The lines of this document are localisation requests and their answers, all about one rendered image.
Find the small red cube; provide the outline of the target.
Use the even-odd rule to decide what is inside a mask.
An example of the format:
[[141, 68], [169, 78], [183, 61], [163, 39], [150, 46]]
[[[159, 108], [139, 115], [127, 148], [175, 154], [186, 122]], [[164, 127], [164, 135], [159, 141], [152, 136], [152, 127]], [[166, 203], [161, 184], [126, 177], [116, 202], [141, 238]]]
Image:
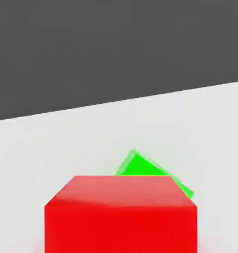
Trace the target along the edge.
[[170, 176], [75, 176], [44, 208], [44, 253], [198, 253], [197, 206]]

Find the small green cube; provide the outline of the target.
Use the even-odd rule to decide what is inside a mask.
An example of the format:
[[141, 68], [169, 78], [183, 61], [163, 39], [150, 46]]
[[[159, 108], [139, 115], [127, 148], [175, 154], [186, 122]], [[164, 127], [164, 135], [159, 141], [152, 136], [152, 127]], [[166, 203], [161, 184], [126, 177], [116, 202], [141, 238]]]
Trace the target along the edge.
[[136, 149], [132, 149], [128, 153], [127, 157], [123, 160], [115, 175], [171, 176], [190, 199], [192, 199], [195, 194], [194, 191], [187, 187], [178, 177], [162, 168], [159, 164], [151, 161]]

